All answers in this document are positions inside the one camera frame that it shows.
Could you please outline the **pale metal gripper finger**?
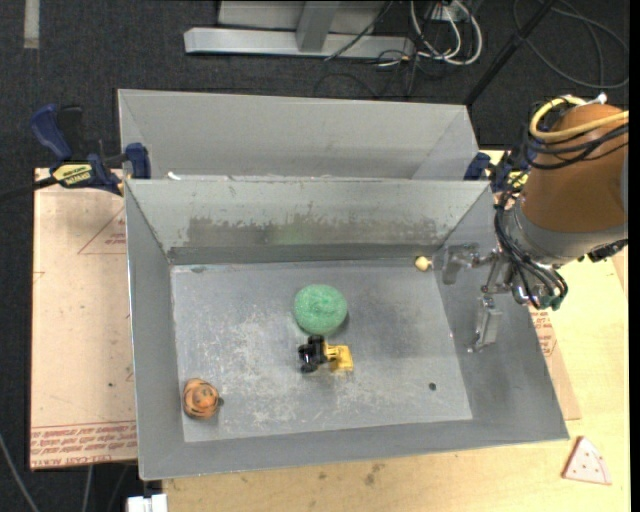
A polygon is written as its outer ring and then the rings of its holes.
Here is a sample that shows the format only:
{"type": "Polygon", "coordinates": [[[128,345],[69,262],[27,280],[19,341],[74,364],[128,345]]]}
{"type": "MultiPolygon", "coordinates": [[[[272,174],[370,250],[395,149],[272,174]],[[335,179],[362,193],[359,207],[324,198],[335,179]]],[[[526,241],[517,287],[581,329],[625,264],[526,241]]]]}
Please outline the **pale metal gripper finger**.
{"type": "Polygon", "coordinates": [[[483,294],[478,299],[475,330],[467,351],[480,352],[493,345],[498,336],[503,311],[496,305],[491,294],[483,294]]]}
{"type": "Polygon", "coordinates": [[[482,254],[477,243],[446,245],[441,255],[439,269],[445,285],[453,285],[462,270],[475,269],[493,262],[493,252],[482,254]]]}

